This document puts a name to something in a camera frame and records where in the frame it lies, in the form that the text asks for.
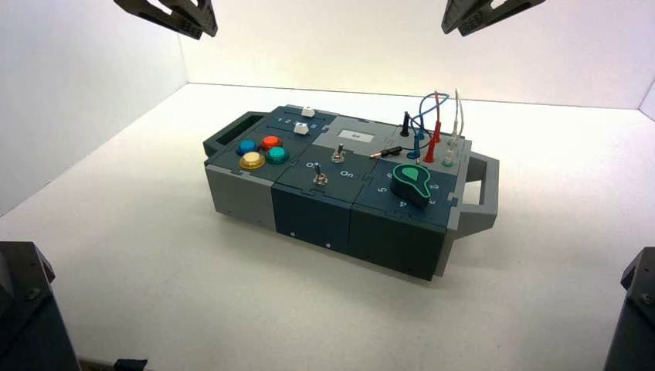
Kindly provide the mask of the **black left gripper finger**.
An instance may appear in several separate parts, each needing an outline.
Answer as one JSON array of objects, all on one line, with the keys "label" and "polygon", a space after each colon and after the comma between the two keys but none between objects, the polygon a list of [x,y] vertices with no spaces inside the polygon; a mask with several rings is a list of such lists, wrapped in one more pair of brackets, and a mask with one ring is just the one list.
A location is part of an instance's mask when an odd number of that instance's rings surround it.
[{"label": "black left gripper finger", "polygon": [[214,37],[218,24],[210,1],[174,1],[174,13],[181,21],[181,32],[189,37]]},{"label": "black left gripper finger", "polygon": [[202,30],[180,15],[168,14],[145,0],[114,0],[125,12],[193,39],[200,39]]}]

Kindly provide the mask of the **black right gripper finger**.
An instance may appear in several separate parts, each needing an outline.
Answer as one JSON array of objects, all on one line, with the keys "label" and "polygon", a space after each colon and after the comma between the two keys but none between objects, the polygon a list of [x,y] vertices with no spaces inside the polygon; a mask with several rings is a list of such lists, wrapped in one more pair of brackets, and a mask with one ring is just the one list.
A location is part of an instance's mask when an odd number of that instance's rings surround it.
[{"label": "black right gripper finger", "polygon": [[461,35],[469,35],[488,25],[493,10],[491,1],[448,0],[441,28],[448,34],[457,29]]},{"label": "black right gripper finger", "polygon": [[530,8],[540,5],[543,2],[545,2],[545,0],[528,0],[528,1],[509,0],[509,1],[502,1],[499,5],[492,6],[492,1],[491,1],[490,6],[492,7],[493,10],[489,14],[488,25],[484,28],[502,22],[505,19],[508,19],[523,11],[526,11]]}]

